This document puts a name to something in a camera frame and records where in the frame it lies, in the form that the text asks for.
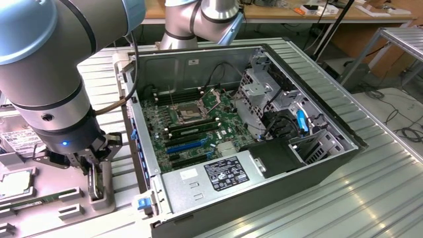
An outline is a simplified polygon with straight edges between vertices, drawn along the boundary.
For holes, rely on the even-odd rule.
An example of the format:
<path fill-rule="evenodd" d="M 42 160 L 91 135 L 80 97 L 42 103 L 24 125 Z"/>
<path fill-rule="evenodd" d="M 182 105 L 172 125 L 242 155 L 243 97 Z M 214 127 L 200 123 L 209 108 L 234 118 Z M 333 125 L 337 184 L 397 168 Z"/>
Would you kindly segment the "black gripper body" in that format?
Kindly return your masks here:
<path fill-rule="evenodd" d="M 91 146 L 98 149 L 106 142 L 95 118 L 84 119 L 74 126 L 58 131 L 35 129 L 35 132 L 47 148 L 58 154 L 72 154 Z"/>

